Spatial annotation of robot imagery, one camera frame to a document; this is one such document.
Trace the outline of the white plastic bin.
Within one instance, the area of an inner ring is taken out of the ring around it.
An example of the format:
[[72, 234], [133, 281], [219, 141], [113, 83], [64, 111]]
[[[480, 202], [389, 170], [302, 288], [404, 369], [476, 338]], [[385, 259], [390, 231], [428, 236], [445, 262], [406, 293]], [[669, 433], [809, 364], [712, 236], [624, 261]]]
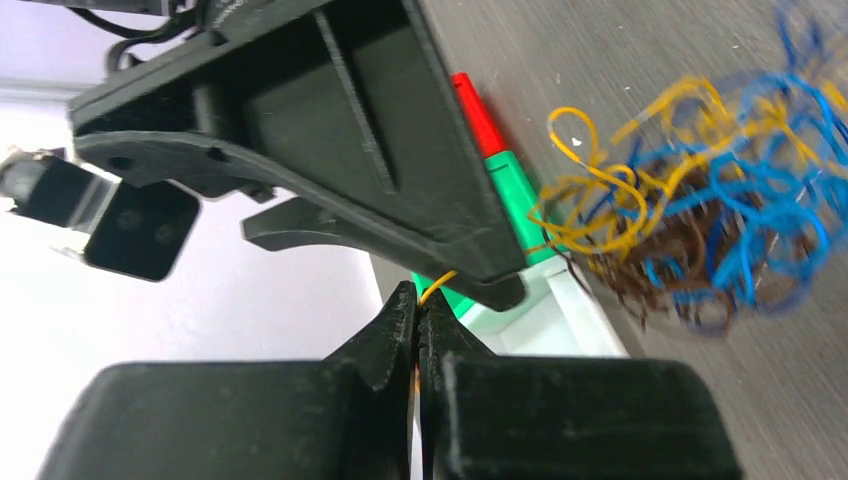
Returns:
[[625, 346], [597, 300], [552, 257], [521, 273], [527, 297], [496, 312], [473, 305], [460, 322], [492, 351], [513, 356], [620, 357]]

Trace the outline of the green plastic bin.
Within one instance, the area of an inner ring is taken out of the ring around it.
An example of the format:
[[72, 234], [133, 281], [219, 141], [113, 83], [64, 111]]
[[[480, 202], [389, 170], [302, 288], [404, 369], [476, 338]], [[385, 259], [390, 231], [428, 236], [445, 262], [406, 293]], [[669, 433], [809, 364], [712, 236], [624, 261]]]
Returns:
[[[514, 232], [525, 250], [540, 247], [544, 242], [542, 229], [527, 218], [529, 210], [537, 203], [538, 194], [531, 185], [518, 158], [512, 151], [497, 153], [485, 160], [488, 173], [500, 195]], [[534, 250], [526, 255], [528, 266], [535, 266], [555, 257], [555, 251], [546, 248]], [[411, 273], [412, 280], [419, 293], [427, 290], [432, 280], [418, 273]], [[448, 304], [458, 319], [461, 319], [477, 302], [445, 286], [441, 287]]]

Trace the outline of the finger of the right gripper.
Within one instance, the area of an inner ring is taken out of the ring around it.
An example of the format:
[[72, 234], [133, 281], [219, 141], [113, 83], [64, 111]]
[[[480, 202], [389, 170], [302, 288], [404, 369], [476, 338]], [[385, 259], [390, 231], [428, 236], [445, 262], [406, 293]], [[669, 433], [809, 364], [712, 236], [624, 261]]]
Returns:
[[241, 228], [246, 241], [271, 252], [309, 245], [343, 246], [375, 255], [396, 251], [386, 239], [301, 197], [244, 219]]
[[201, 1], [184, 43], [69, 107], [77, 153], [136, 186], [268, 185], [393, 243], [496, 311], [525, 255], [416, 1]]

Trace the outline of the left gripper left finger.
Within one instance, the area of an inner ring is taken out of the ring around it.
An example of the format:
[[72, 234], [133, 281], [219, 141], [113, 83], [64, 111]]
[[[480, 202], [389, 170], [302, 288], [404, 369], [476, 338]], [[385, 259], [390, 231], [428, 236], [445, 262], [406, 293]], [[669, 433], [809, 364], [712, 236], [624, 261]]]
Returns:
[[406, 479], [417, 292], [321, 360], [122, 363], [82, 391], [43, 479]]

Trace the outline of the red plastic bin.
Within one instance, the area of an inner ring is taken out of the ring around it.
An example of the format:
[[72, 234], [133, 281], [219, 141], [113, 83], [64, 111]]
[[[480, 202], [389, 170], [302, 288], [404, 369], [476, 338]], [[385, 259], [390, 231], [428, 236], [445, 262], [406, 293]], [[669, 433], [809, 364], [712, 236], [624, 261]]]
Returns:
[[451, 76], [451, 80], [482, 156], [489, 158], [507, 151], [509, 146], [469, 75], [458, 72]]

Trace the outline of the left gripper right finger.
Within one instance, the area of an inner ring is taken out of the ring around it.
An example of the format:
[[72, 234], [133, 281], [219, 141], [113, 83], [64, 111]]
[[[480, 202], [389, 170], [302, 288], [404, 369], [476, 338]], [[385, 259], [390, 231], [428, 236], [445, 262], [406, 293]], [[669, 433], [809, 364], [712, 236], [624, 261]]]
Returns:
[[688, 365], [494, 353], [434, 292], [418, 307], [427, 479], [740, 479]]

